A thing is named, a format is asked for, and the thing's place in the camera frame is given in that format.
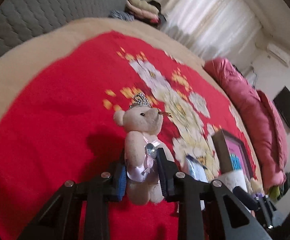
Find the pile of clothes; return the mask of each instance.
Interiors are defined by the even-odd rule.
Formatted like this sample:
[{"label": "pile of clothes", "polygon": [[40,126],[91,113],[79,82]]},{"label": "pile of clothes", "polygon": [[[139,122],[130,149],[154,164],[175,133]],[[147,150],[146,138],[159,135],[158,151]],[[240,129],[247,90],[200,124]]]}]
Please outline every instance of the pile of clothes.
[{"label": "pile of clothes", "polygon": [[160,13],[161,5],[155,0],[146,2],[144,0],[127,0],[125,11],[112,11],[109,17],[119,18],[125,21],[134,19],[142,21],[157,29],[160,29],[166,22],[165,17]]}]

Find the metal screw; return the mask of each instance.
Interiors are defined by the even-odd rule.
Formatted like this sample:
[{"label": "metal screw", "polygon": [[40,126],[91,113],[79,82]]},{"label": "metal screw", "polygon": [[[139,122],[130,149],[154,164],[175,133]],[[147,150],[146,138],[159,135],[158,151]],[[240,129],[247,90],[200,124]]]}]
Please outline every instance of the metal screw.
[{"label": "metal screw", "polygon": [[213,181],[213,185],[214,185],[215,187],[221,187],[221,186],[222,186],[222,182],[221,182],[220,180],[218,180],[218,179],[215,179],[215,180]]},{"label": "metal screw", "polygon": [[103,179],[108,179],[109,177],[110,177],[110,173],[109,172],[103,172],[102,174],[101,174],[101,177],[103,178]]},{"label": "metal screw", "polygon": [[74,181],[68,180],[64,183],[65,187],[72,187],[74,185]]},{"label": "metal screw", "polygon": [[183,179],[183,178],[185,178],[185,173],[179,171],[179,172],[176,173],[176,177],[180,178],[180,179]]}]

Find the quilted headboard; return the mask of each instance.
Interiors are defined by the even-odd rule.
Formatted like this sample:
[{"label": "quilted headboard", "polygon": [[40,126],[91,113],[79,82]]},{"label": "quilted headboard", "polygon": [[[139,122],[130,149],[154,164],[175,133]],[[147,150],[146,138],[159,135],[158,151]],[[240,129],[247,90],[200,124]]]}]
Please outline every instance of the quilted headboard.
[{"label": "quilted headboard", "polygon": [[33,37],[83,17],[107,17],[126,0],[4,0],[0,5],[0,56]]}]

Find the air conditioner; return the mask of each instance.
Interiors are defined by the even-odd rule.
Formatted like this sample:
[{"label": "air conditioner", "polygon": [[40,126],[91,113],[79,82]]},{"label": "air conditioner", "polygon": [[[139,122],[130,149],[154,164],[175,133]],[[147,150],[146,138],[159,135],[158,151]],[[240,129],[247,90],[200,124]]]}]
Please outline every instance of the air conditioner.
[{"label": "air conditioner", "polygon": [[284,65],[289,66],[290,63],[290,54],[288,54],[283,49],[279,48],[273,43],[268,43],[267,51],[273,54],[275,57],[278,58]]}]

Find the stuffed bear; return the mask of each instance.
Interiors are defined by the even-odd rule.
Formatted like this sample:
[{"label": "stuffed bear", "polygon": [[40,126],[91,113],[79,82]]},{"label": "stuffed bear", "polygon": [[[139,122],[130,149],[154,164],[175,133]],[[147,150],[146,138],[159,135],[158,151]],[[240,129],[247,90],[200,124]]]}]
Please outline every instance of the stuffed bear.
[{"label": "stuffed bear", "polygon": [[168,147],[158,140],[163,116],[157,108],[151,108],[145,96],[127,111],[116,111],[114,121],[127,132],[125,138],[125,163],[127,170],[127,195],[135,205],[145,205],[149,201],[160,203],[161,193],[156,160],[145,153],[147,143],[162,147],[167,160],[174,161]]}]

